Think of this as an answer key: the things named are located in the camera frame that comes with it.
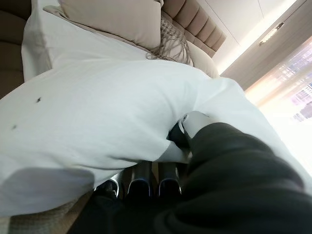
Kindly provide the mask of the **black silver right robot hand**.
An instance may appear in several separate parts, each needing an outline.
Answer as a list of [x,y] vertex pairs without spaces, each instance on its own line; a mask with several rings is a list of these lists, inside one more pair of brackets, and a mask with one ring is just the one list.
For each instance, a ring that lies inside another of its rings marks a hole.
[[311,233],[312,197],[263,141],[197,111],[171,137],[192,153],[181,196],[118,201],[97,190],[69,233]]

